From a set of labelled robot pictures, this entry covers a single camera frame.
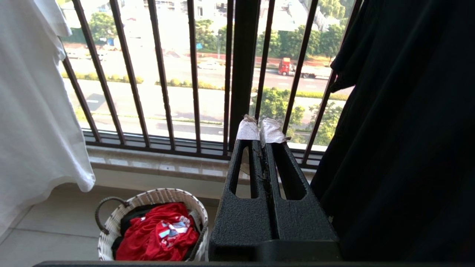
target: balcony railing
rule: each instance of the balcony railing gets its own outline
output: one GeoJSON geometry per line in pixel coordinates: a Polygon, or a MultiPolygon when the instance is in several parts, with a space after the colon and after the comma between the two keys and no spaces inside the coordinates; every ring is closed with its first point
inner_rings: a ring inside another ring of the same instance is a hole
{"type": "MultiPolygon", "coordinates": [[[[346,29],[350,28],[355,21],[357,12],[362,0],[356,0],[352,13],[348,19],[346,29]]],[[[190,35],[190,68],[191,68],[191,88],[193,97],[193,118],[195,139],[177,138],[174,136],[174,125],[172,123],[172,112],[170,108],[169,92],[167,82],[160,82],[162,100],[156,99],[156,105],[163,105],[164,116],[166,120],[166,128],[168,136],[158,136],[149,134],[146,124],[146,118],[143,112],[140,100],[139,90],[136,82],[136,76],[127,45],[127,39],[121,19],[121,6],[118,0],[110,0],[110,10],[113,15],[115,28],[117,30],[118,40],[125,63],[128,81],[133,96],[133,103],[137,112],[138,122],[140,124],[141,133],[124,133],[121,127],[116,107],[114,105],[111,90],[108,87],[106,75],[101,65],[101,57],[97,51],[93,35],[91,33],[85,12],[80,0],[72,0],[74,9],[80,22],[82,33],[90,53],[92,63],[97,73],[98,82],[104,94],[105,103],[112,118],[115,131],[102,131],[96,126],[95,120],[89,109],[87,100],[81,90],[80,84],[76,78],[75,72],[71,66],[69,58],[63,61],[64,69],[71,81],[74,92],[78,98],[80,107],[84,112],[85,118],[89,125],[89,129],[84,129],[86,143],[89,145],[107,146],[115,148],[133,149],[141,151],[150,151],[157,153],[170,153],[184,156],[196,156],[213,159],[228,160],[234,147],[234,141],[238,130],[239,122],[244,114],[249,112],[249,106],[252,94],[253,74],[255,67],[256,41],[258,36],[258,23],[260,13],[260,1],[240,0],[234,3],[233,0],[227,1],[227,31],[226,31],[226,63],[225,63],[225,81],[224,81],[224,98],[222,102],[215,103],[223,108],[224,119],[222,141],[204,141],[200,134],[200,100],[198,88],[198,65],[197,65],[197,42],[195,40],[195,7],[193,0],[187,0],[188,9],[188,26],[190,35]]],[[[152,27],[154,51],[156,55],[156,63],[158,67],[158,76],[160,81],[167,81],[165,75],[165,63],[163,58],[162,42],[159,33],[159,20],[157,16],[155,0],[147,0],[148,13],[152,27]]],[[[318,0],[313,0],[308,8],[308,17],[306,20],[303,40],[300,47],[300,53],[295,68],[295,76],[293,78],[290,89],[290,97],[286,109],[285,119],[283,121],[283,132],[286,133],[291,122],[291,114],[294,107],[297,87],[299,85],[302,67],[304,65],[305,54],[312,32],[312,25],[315,20],[318,0]]],[[[268,1],[266,30],[263,43],[263,52],[261,66],[259,71],[259,80],[256,95],[255,118],[259,119],[261,113],[261,102],[263,99],[264,82],[267,70],[267,60],[269,52],[269,44],[271,40],[271,30],[273,25],[273,17],[275,12],[275,0],[268,1]]],[[[323,97],[315,117],[314,127],[310,133],[309,141],[306,148],[294,148],[292,151],[295,158],[304,168],[317,168],[323,151],[315,151],[312,149],[313,143],[317,136],[319,126],[321,124],[325,107],[327,106],[330,90],[329,86],[335,81],[336,75],[332,72],[323,97]]]]}

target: truck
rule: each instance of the truck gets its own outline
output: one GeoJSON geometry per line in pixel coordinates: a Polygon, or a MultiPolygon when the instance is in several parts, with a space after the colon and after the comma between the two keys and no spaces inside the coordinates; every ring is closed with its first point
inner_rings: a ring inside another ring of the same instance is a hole
{"type": "MultiPolygon", "coordinates": [[[[290,75],[294,76],[295,75],[295,65],[292,65],[290,58],[284,57],[282,60],[280,60],[279,63],[279,70],[278,73],[280,75],[290,75]]],[[[303,78],[317,78],[321,76],[327,76],[326,74],[322,73],[321,69],[317,69],[312,66],[303,66],[302,71],[300,72],[300,77],[303,78]]]]}

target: marble ledge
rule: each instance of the marble ledge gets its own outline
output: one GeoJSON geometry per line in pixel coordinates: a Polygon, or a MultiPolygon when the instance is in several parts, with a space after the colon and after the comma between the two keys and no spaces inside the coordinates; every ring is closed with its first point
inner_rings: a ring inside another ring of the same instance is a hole
{"type": "MultiPolygon", "coordinates": [[[[93,168],[113,171],[135,172],[202,181],[224,182],[229,161],[152,153],[126,149],[87,146],[93,168]]],[[[315,170],[302,170],[311,180],[315,170]]],[[[239,184],[249,185],[250,176],[239,173],[239,184]]]]}

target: laundry basket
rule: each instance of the laundry basket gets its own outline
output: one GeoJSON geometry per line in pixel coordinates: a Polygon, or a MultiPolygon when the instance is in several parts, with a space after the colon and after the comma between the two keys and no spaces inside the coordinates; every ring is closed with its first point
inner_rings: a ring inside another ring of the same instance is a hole
{"type": "Polygon", "coordinates": [[[208,214],[203,204],[192,194],[172,188],[159,188],[136,195],[128,200],[117,197],[103,199],[95,210],[95,221],[101,230],[99,234],[99,260],[113,261],[112,244],[120,234],[120,220],[131,210],[148,204],[165,204],[170,202],[183,202],[190,215],[195,220],[195,225],[201,230],[198,241],[194,246],[190,258],[187,261],[200,261],[204,259],[206,245],[208,243],[208,214]],[[105,224],[99,221],[99,209],[109,200],[119,201],[121,204],[112,212],[105,224]]]}

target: tile floor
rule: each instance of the tile floor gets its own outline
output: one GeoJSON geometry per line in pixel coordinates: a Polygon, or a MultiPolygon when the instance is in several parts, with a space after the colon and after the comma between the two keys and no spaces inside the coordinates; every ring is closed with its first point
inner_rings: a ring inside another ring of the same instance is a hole
{"type": "MultiPolygon", "coordinates": [[[[82,193],[75,184],[58,186],[45,202],[23,211],[0,236],[0,266],[31,267],[47,260],[97,260],[97,204],[105,197],[127,199],[138,193],[100,186],[82,193]]],[[[202,202],[213,205],[206,206],[212,229],[217,201],[202,202]]],[[[114,201],[104,204],[101,220],[105,221],[116,206],[114,201]]]]}

